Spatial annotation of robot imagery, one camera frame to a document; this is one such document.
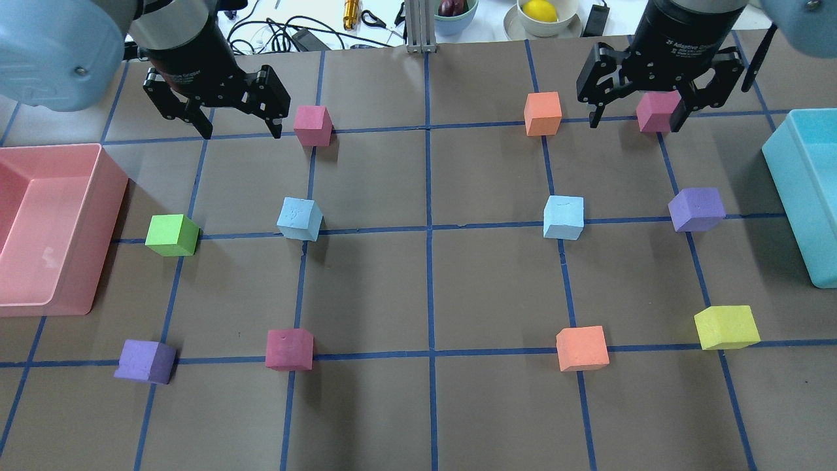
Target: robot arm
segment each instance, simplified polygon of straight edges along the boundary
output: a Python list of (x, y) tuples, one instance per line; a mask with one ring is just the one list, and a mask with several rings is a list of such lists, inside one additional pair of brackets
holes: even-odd
[(234, 107), (281, 135), (290, 96), (269, 65), (252, 74), (238, 67), (216, 23), (218, 0), (12, 0), (3, 6), (0, 93), (14, 100), (55, 111), (92, 106), (105, 94), (130, 31), (154, 66), (143, 88), (164, 118), (182, 119), (210, 138), (201, 106)]
[[(837, 55), (837, 8), (826, 0), (763, 0), (787, 27), (788, 40), (806, 54)], [(634, 91), (678, 91), (671, 117), (677, 132), (693, 111), (723, 106), (744, 71), (737, 47), (720, 49), (747, 0), (649, 0), (634, 41), (624, 51), (596, 43), (576, 82), (578, 100), (593, 107), (597, 127), (606, 105)], [(695, 79), (712, 70), (704, 88)]]

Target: pink plastic container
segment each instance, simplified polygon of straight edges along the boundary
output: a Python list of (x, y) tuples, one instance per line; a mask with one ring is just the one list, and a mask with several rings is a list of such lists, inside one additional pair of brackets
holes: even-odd
[(127, 183), (100, 144), (0, 148), (0, 317), (90, 312)]

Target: yellow cube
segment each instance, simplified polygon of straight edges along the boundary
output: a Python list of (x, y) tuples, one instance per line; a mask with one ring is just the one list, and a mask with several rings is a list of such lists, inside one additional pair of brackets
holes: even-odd
[(704, 350), (742, 349), (762, 341), (749, 306), (712, 306), (695, 314)]

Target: lemon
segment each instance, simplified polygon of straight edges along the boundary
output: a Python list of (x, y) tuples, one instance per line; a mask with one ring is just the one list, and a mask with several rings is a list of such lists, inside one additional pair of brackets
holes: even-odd
[(553, 23), (558, 21), (558, 12), (547, 0), (531, 0), (523, 5), (523, 13), (531, 19)]

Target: purple vegetable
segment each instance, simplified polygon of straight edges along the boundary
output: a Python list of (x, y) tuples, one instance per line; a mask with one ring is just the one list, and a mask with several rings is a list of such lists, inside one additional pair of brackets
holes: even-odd
[(440, 17), (454, 17), (465, 12), (465, 0), (442, 0), (439, 4)]

